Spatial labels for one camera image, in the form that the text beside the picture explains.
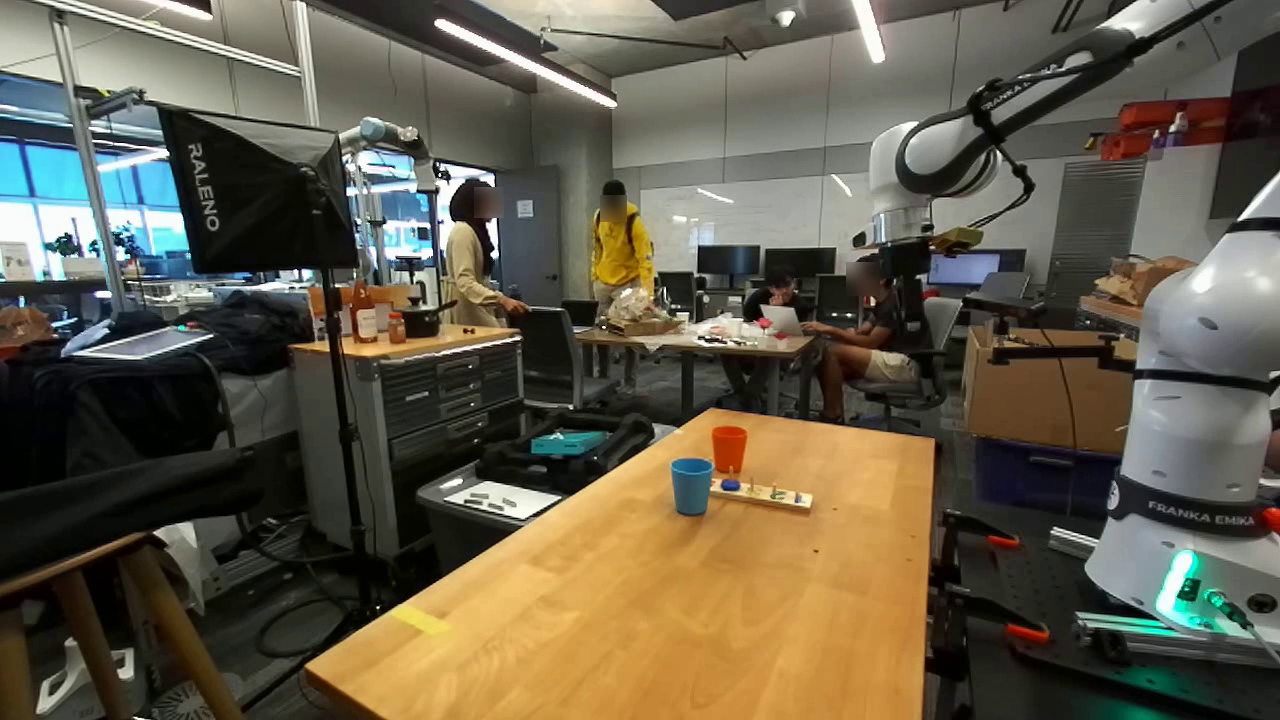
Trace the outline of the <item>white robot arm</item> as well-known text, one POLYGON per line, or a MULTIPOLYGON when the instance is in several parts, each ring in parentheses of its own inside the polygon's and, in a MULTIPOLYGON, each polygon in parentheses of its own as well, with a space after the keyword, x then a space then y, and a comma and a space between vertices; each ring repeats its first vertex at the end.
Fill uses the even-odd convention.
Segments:
MULTIPOLYGON (((869 239, 912 278, 933 204, 988 182, 998 144, 1107 86, 1137 56, 1227 0, 1131 0, 1043 59, 992 78, 964 108, 872 139, 869 239)), ((1138 311, 1128 437, 1082 578, 1173 628, 1280 635, 1274 508, 1258 498, 1280 371, 1280 182, 1269 182, 1200 265, 1161 279, 1138 311)))

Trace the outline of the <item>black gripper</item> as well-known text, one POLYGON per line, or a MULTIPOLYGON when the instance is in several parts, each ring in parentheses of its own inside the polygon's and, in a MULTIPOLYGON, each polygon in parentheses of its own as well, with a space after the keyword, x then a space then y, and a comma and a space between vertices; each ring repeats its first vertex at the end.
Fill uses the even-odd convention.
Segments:
POLYGON ((943 239, 923 236, 923 239, 906 239, 906 243, 872 243, 864 234, 856 234, 851 250, 860 252, 860 262, 856 262, 860 274, 893 279, 893 278, 923 278, 933 257, 943 250, 943 239))

